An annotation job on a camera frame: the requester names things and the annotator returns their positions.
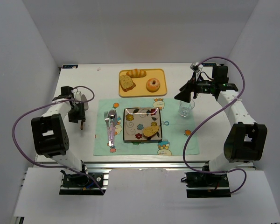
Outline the metal spatula wooden handle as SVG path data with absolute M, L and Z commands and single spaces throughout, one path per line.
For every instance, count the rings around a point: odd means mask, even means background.
M 86 112 L 89 109 L 87 98 L 84 94 L 82 94 L 80 99 L 81 99 L 81 101 L 83 101 L 84 112 Z M 86 122 L 86 115 L 84 115 L 84 118 L 81 120 L 81 124 L 80 124 L 80 129 L 81 130 L 84 129 L 84 123 L 85 122 Z

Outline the seeded bread slice small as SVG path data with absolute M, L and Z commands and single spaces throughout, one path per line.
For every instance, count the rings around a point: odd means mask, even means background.
M 152 137 L 159 131 L 159 126 L 148 126 L 143 129 L 145 137 Z

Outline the seeded bread slice large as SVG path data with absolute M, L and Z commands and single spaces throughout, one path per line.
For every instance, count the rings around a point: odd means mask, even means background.
M 124 92 L 130 91 L 136 86 L 132 78 L 128 75 L 120 76 L 119 83 Z

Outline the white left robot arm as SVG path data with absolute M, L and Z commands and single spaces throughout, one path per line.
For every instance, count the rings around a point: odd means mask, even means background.
M 63 86 L 61 94 L 53 99 L 53 105 L 40 117 L 31 120 L 35 150 L 38 155 L 51 158 L 61 166 L 77 172 L 87 173 L 85 165 L 70 151 L 69 137 L 64 118 L 70 123 L 83 125 L 87 107 L 81 101 L 85 95 L 74 94 L 74 88 Z

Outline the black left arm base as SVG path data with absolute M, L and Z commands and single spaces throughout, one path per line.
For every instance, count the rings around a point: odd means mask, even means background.
M 93 179 L 85 175 L 61 170 L 62 179 L 59 194 L 68 196 L 102 196 L 107 188 L 106 174 L 98 171 L 89 172 L 86 166 L 82 168 L 82 172 L 90 175 Z

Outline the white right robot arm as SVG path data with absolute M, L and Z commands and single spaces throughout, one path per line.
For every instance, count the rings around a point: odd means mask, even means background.
M 175 99 L 189 103 L 199 93 L 211 94 L 221 105 L 231 126 L 223 152 L 207 163 L 208 171 L 213 174 L 225 173 L 240 164 L 260 160 L 267 127 L 258 124 L 249 115 L 237 86 L 229 83 L 228 68 L 214 66 L 210 80 L 201 77 L 202 65 L 192 64 L 190 68 L 193 70 L 192 78 L 179 89 Z

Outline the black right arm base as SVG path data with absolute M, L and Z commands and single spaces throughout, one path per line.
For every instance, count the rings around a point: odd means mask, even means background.
M 190 169 L 181 178 L 186 184 L 187 198 L 228 198 L 231 197 L 229 180 L 226 171 L 210 171 L 208 164 L 201 169 Z

